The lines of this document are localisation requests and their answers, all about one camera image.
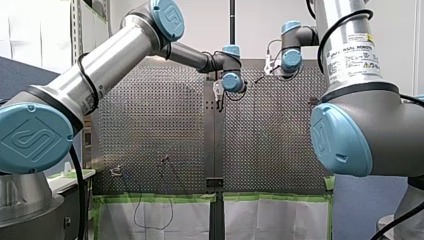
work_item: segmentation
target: metal stand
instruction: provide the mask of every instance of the metal stand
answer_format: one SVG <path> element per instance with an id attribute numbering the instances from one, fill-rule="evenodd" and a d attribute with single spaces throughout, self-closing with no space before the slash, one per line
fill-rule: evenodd
<path id="1" fill-rule="evenodd" d="M 212 90 L 213 82 L 218 79 L 217 72 L 210 73 L 205 81 L 205 152 L 206 187 L 208 193 L 216 194 L 216 201 L 211 203 L 209 221 L 209 239 L 225 239 L 224 216 L 224 173 L 223 173 L 223 135 L 225 122 L 225 103 L 222 111 L 218 108 Z"/>

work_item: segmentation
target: metal pole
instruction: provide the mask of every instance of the metal pole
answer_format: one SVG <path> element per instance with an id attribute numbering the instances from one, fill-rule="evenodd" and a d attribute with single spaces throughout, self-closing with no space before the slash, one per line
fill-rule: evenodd
<path id="1" fill-rule="evenodd" d="M 236 0 L 230 0 L 230 44 L 236 44 Z"/>

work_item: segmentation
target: robotic arm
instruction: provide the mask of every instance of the robotic arm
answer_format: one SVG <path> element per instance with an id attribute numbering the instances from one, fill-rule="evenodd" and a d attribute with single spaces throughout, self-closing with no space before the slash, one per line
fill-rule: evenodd
<path id="1" fill-rule="evenodd" d="M 10 226 L 8 221 L 43 217 L 46 209 L 63 202 L 52 197 L 42 171 L 65 157 L 72 149 L 74 136 L 83 128 L 83 117 L 92 113 L 98 102 L 145 57 L 162 56 L 200 73 L 222 71 L 220 83 L 224 90 L 246 91 L 237 45 L 207 54 L 174 43 L 183 36 L 185 28 L 174 1 L 151 0 L 129 12 L 121 27 L 48 85 L 31 86 L 1 106 L 0 232 Z M 63 239 L 53 235 L 49 238 Z"/>
<path id="2" fill-rule="evenodd" d="M 424 208 L 424 104 L 400 94 L 396 85 L 382 77 L 368 21 L 373 13 L 365 9 L 367 2 L 308 2 L 314 4 L 318 62 L 329 86 L 312 112 L 312 144 L 318 159 L 334 173 L 409 177 L 397 220 L 383 230 L 396 226 L 395 239 L 424 239 L 424 214 L 420 213 Z M 283 31 L 282 50 L 294 57 L 283 55 L 281 66 L 290 73 L 300 67 L 297 51 L 302 45 L 293 46 L 293 39 L 305 42 L 310 37 L 297 33 L 302 29 L 298 22 L 296 27 L 293 22 L 286 25 L 291 27 Z M 402 98 L 412 102 L 402 102 Z M 372 239 L 379 239 L 383 232 Z"/>
<path id="3" fill-rule="evenodd" d="M 162 56 L 193 67 L 200 73 L 222 70 L 223 87 L 226 91 L 246 90 L 246 84 L 240 76 L 241 62 L 237 45 L 225 46 L 222 51 L 213 55 L 205 54 L 174 43 L 183 33 L 183 16 L 177 5 L 172 0 L 152 0 L 129 12 L 122 21 L 122 29 L 90 54 L 80 58 L 79 64 L 47 86 L 31 86 L 12 98 L 0 110 L 1 125 L 4 130 L 8 129 L 1 131 L 0 138 L 14 136 L 10 139 L 13 147 L 0 146 L 0 171 L 26 174 L 40 172 L 55 165 L 68 152 L 72 136 L 82 129 L 84 115 L 93 112 L 99 100 L 149 55 Z M 54 132 L 53 135 L 58 135 L 54 154 L 50 153 L 52 149 L 46 145 L 35 153 L 37 156 L 22 156 L 25 154 L 14 141 L 21 141 L 21 145 L 25 145 L 25 138 L 31 134 L 21 136 L 14 131 L 24 130 L 23 128 L 30 132 L 44 131 L 52 123 L 46 119 L 45 126 L 32 121 L 24 126 L 21 126 L 21 121 L 3 124 L 17 116 L 20 116 L 22 122 L 25 117 L 30 119 L 49 116 L 55 119 L 58 126 L 55 126 L 55 130 L 48 130 Z M 43 136 L 51 136 L 48 131 L 44 131 Z"/>

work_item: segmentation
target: green tape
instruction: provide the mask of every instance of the green tape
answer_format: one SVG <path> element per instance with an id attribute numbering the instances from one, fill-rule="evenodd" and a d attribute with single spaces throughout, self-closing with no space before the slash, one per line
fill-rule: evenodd
<path id="1" fill-rule="evenodd" d="M 216 201 L 215 194 L 194 195 L 160 195 L 152 193 L 124 193 L 116 196 L 94 196 L 93 202 L 98 204 L 108 203 L 208 203 Z"/>
<path id="2" fill-rule="evenodd" d="M 91 212 L 93 214 L 94 240 L 99 239 L 100 210 L 102 206 L 102 204 L 93 199 Z"/>
<path id="3" fill-rule="evenodd" d="M 95 173 L 95 172 L 96 172 L 96 170 L 93 170 L 93 169 L 85 169 L 85 170 L 82 170 L 82 175 L 86 176 L 90 173 Z M 57 178 L 57 177 L 76 179 L 77 174 L 75 172 L 69 172 L 65 175 L 62 175 L 62 173 L 57 173 L 57 174 L 53 174 L 53 175 L 49 176 L 48 179 L 53 179 L 53 178 Z"/>
<path id="4" fill-rule="evenodd" d="M 276 200 L 291 202 L 329 202 L 331 195 L 298 195 L 298 194 L 279 194 L 279 193 L 224 193 L 224 201 L 258 201 L 258 200 Z"/>
<path id="5" fill-rule="evenodd" d="M 328 199 L 328 229 L 327 229 L 327 238 L 328 240 L 333 239 L 333 206 L 334 206 L 334 199 L 333 196 L 329 195 Z"/>
<path id="6" fill-rule="evenodd" d="M 336 183 L 336 177 L 335 176 L 324 177 L 324 182 L 325 182 L 325 188 L 327 189 L 327 191 L 332 191 L 332 190 L 334 190 L 334 184 Z"/>

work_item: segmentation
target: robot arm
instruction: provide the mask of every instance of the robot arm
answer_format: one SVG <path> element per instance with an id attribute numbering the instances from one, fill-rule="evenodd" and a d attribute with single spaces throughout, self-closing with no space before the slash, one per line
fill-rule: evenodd
<path id="1" fill-rule="evenodd" d="M 229 45 L 211 55 L 173 43 L 184 33 L 183 17 L 174 1 L 152 0 L 129 12 L 121 26 L 51 83 L 31 86 L 0 108 L 0 139 L 5 143 L 0 144 L 0 172 L 34 173 L 58 163 L 82 129 L 83 117 L 149 55 L 163 56 L 201 73 L 223 70 L 225 90 L 246 90 L 238 46 Z"/>
<path id="2" fill-rule="evenodd" d="M 324 66 L 329 86 L 311 116 L 311 137 L 318 159 L 337 174 L 424 175 L 424 111 L 416 104 L 402 103 L 399 89 L 381 76 L 370 16 L 364 12 L 366 1 L 313 3 L 322 49 L 318 61 Z M 352 17 L 329 35 L 329 29 L 349 14 Z M 283 31 L 282 49 L 286 53 L 302 46 L 293 46 L 296 42 L 291 39 L 304 39 L 297 41 L 302 43 L 308 38 L 297 33 L 302 28 L 295 23 L 293 27 L 289 22 L 285 25 L 288 30 Z M 300 66 L 284 55 L 282 62 L 282 66 Z"/>

